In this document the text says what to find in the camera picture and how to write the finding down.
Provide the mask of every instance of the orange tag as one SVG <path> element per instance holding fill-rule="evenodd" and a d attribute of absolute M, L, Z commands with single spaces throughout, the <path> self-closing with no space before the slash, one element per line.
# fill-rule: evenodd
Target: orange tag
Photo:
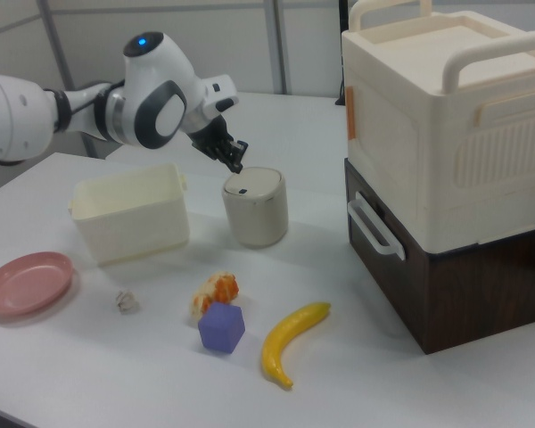
<path fill-rule="evenodd" d="M 347 107 L 347 139 L 357 138 L 355 129 L 355 95 L 353 86 L 345 87 L 345 106 Z"/>

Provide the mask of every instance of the drawer handle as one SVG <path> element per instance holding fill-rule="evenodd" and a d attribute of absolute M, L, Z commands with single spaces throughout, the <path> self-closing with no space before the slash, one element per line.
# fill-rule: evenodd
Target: drawer handle
<path fill-rule="evenodd" d="M 373 245 L 376 252 L 382 255 L 396 254 L 401 260 L 406 258 L 404 248 L 402 248 L 400 241 L 396 239 L 360 193 L 357 193 L 357 199 L 354 199 L 347 204 L 347 211 L 366 239 Z M 359 213 L 364 214 L 373 226 L 376 227 L 376 230 L 378 230 L 386 242 L 389 243 L 388 245 L 382 245 L 376 240 L 373 233 L 368 229 L 363 219 L 359 216 Z"/>

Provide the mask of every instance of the lid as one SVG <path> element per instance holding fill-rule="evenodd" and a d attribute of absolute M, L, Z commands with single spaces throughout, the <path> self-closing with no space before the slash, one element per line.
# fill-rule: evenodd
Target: lid
<path fill-rule="evenodd" d="M 526 34 L 475 12 L 456 12 L 364 29 L 348 37 L 362 43 L 364 49 L 400 76 L 426 92 L 438 94 L 442 91 L 444 70 L 454 55 L 484 46 L 484 52 L 490 53 L 494 49 L 487 45 L 490 41 L 509 41 L 506 36 Z M 498 54 L 495 50 L 495 55 L 488 53 L 482 58 L 488 61 L 470 55 L 469 65 L 459 77 L 460 86 L 535 70 L 535 56 L 529 52 L 532 49 L 535 47 L 512 54 Z"/>
<path fill-rule="evenodd" d="M 233 174 L 226 181 L 224 190 L 244 199 L 257 200 L 274 193 L 282 179 L 282 174 L 275 169 L 244 168 L 240 174 Z"/>

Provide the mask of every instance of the storage box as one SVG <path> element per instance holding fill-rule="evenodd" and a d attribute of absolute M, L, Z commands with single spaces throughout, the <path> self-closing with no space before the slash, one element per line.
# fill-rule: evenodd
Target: storage box
<path fill-rule="evenodd" d="M 535 230 L 429 254 L 348 160 L 345 175 L 350 242 L 425 353 L 535 321 Z"/>
<path fill-rule="evenodd" d="M 71 218 L 100 264 L 188 241 L 185 179 L 174 164 L 78 183 Z"/>
<path fill-rule="evenodd" d="M 349 160 L 422 251 L 535 230 L 535 32 L 474 12 L 342 35 Z"/>

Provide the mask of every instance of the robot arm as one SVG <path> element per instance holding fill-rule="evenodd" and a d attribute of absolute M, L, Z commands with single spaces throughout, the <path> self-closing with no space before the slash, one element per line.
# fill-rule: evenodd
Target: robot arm
<path fill-rule="evenodd" d="M 54 132 L 80 131 L 157 149 L 180 129 L 196 149 L 240 172 L 248 145 L 234 141 L 221 116 L 238 102 L 232 79 L 198 78 L 180 48 L 162 33 L 134 37 L 123 54 L 125 80 L 80 91 L 43 90 L 0 76 L 0 164 L 38 156 Z"/>

